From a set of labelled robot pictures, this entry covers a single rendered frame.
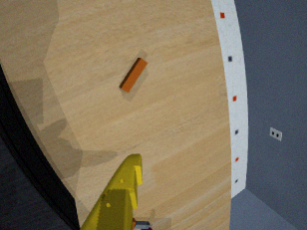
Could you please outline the grey rectangular rod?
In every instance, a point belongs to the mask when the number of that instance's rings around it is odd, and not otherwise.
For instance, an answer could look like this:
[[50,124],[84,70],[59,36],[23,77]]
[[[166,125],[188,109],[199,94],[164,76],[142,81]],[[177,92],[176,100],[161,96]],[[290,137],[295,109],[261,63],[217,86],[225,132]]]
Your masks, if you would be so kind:
[[149,229],[150,226],[148,221],[137,221],[134,229]]

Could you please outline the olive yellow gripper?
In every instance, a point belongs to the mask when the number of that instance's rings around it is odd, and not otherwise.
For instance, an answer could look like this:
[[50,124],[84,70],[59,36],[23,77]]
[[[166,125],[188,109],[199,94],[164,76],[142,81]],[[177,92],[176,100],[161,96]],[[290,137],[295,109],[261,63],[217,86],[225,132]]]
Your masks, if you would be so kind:
[[80,230],[133,230],[138,185],[143,184],[142,156],[130,154],[121,163]]

